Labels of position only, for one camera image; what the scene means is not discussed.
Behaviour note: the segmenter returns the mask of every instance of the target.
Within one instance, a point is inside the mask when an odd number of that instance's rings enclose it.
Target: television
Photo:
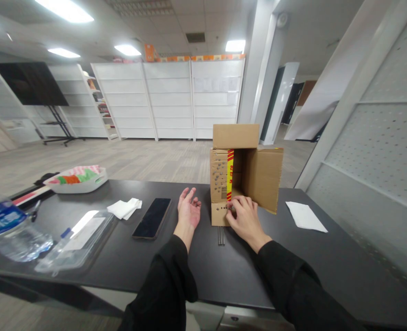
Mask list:
[[[0,75],[25,106],[69,105],[44,62],[0,63]]]

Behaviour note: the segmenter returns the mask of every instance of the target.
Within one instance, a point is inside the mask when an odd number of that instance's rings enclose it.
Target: black screen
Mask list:
[[[171,199],[156,198],[133,232],[133,237],[156,238],[170,202]]]
[[[69,105],[44,62],[0,63],[0,75],[25,106]]]

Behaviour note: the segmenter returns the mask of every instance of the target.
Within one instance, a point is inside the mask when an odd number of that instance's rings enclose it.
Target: black sleeve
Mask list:
[[[272,304],[297,331],[365,330],[324,291],[315,271],[282,245],[264,245],[256,264]]]
[[[147,278],[136,299],[125,309],[118,331],[185,330],[185,300],[198,299],[187,260],[185,244],[173,235],[153,258]]]

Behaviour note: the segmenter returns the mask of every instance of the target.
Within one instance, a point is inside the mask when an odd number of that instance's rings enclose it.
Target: white napkin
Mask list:
[[[140,209],[142,207],[142,201],[136,198],[131,198],[128,202],[124,202],[119,200],[115,202],[113,205],[107,207],[107,210],[110,213],[113,213],[119,219],[128,220],[130,216],[134,213],[136,209]]]
[[[328,232],[308,205],[297,202],[286,202],[286,204],[299,228]]]

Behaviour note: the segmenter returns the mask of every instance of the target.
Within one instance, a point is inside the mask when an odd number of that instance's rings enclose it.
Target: pegboard wall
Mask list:
[[[407,25],[307,193],[407,287]]]

